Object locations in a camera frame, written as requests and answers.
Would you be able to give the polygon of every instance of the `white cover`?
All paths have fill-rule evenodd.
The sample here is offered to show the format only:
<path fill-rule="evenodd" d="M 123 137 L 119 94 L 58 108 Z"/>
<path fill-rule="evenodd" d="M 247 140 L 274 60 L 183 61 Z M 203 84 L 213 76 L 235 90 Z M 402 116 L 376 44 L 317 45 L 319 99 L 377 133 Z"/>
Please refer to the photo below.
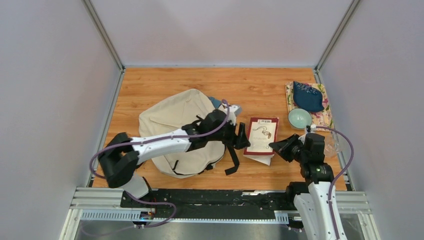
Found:
<path fill-rule="evenodd" d="M 141 137 L 166 134 L 197 120 L 196 115 L 206 117 L 214 109 L 211 101 L 202 92 L 197 89 L 186 90 L 142 112 L 138 117 L 138 132 Z M 219 161 L 224 151 L 222 142 L 210 141 L 201 149 L 166 154 L 154 157 L 152 161 L 160 172 L 183 179 L 194 176 L 202 172 L 208 164 Z M 172 170 L 177 160 L 179 161 L 175 172 L 183 175 L 177 175 Z"/>

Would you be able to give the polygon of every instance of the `gray floor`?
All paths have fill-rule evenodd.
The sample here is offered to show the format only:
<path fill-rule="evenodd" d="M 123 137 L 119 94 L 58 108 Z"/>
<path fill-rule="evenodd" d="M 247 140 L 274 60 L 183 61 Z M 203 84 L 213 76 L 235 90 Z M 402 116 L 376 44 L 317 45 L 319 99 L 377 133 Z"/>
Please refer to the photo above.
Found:
<path fill-rule="evenodd" d="M 363 240 L 364 236 L 355 214 L 342 215 L 343 227 L 349 240 Z M 82 221 L 80 229 L 90 234 L 110 233 L 132 226 L 127 221 Z M 103 237 L 90 237 L 78 231 L 76 240 L 307 240 L 305 232 L 288 230 L 278 224 L 235 223 L 179 223 L 135 229 L 131 228 Z"/>

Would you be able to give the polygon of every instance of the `light green bowl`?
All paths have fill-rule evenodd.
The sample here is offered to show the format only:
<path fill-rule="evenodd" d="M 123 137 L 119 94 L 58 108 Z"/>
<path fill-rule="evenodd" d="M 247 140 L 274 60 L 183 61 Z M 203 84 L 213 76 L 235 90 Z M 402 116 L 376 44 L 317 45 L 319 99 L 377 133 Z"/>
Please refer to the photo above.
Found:
<path fill-rule="evenodd" d="M 288 113 L 288 122 L 293 129 L 304 129 L 312 124 L 312 117 L 306 110 L 295 108 Z"/>

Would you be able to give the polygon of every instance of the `wood surface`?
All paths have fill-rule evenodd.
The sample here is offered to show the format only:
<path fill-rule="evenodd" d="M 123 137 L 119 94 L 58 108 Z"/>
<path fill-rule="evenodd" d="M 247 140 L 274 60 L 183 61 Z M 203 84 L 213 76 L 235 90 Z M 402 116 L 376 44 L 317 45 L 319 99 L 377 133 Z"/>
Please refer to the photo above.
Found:
<path fill-rule="evenodd" d="M 288 121 L 286 106 L 287 82 L 315 83 L 310 68 L 128 68 L 113 112 L 106 144 L 118 133 L 139 136 L 139 114 L 161 100 L 188 89 L 198 89 L 207 96 L 226 99 L 242 106 L 238 122 L 249 124 L 251 117 L 279 118 L 277 140 L 283 140 L 302 130 L 293 130 Z M 228 151 L 213 170 L 184 179 L 167 176 L 158 171 L 151 160 L 136 172 L 147 179 L 152 188 L 222 189 L 222 190 L 285 190 L 292 181 L 304 181 L 297 162 L 288 163 L 275 155 L 271 165 L 243 157 L 238 171 L 225 175 L 233 166 Z M 334 175 L 340 172 L 337 157 L 325 159 Z M 93 187 L 107 187 L 104 179 L 96 177 Z M 346 190 L 341 177 L 336 189 Z"/>

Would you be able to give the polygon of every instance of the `white wall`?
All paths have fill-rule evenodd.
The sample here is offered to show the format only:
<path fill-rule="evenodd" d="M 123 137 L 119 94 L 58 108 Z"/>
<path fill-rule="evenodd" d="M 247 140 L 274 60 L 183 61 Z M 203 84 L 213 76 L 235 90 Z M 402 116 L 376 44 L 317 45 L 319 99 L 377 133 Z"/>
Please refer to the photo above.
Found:
<path fill-rule="evenodd" d="M 322 78 L 382 239 L 423 239 L 424 1 L 364 0 Z"/>
<path fill-rule="evenodd" d="M 93 0 L 125 65 L 314 66 L 351 0 Z"/>
<path fill-rule="evenodd" d="M 119 71 L 81 0 L 0 3 L 0 239 L 58 239 Z"/>

